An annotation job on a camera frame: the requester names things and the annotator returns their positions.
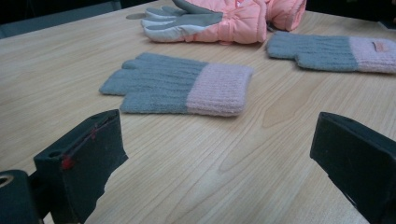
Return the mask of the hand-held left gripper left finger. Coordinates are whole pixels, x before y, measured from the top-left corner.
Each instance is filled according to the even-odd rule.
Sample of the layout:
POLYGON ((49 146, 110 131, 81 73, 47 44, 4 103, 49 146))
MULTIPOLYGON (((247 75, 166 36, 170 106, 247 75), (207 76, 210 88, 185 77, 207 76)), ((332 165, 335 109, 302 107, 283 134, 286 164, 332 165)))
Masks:
POLYGON ((53 221, 84 223, 111 174, 127 160, 117 109, 85 119, 34 156, 35 175, 49 190, 53 221))

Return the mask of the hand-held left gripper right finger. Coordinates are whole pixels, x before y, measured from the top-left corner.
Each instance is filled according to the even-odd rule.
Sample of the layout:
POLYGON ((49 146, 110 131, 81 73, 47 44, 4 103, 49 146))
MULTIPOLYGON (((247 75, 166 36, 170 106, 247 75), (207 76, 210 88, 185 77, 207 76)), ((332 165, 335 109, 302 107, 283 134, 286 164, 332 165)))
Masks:
POLYGON ((321 112, 310 158, 370 224, 396 224, 396 142, 358 123, 321 112))

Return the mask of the dark cloth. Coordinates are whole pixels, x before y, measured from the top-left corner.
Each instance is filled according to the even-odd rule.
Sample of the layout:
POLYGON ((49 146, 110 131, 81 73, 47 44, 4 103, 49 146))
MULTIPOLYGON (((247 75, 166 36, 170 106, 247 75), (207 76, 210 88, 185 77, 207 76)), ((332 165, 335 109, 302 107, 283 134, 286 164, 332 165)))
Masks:
POLYGON ((275 32, 266 50, 307 69, 396 74, 396 42, 384 38, 275 32))

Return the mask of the grey pink knit glove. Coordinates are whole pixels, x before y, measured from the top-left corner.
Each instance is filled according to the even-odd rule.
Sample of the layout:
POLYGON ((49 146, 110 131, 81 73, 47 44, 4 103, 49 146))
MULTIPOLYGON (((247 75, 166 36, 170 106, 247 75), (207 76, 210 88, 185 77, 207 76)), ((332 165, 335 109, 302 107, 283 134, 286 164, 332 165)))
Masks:
POLYGON ((132 114, 199 114, 233 117, 246 104, 253 69, 142 53, 122 64, 99 89, 120 95, 132 114))

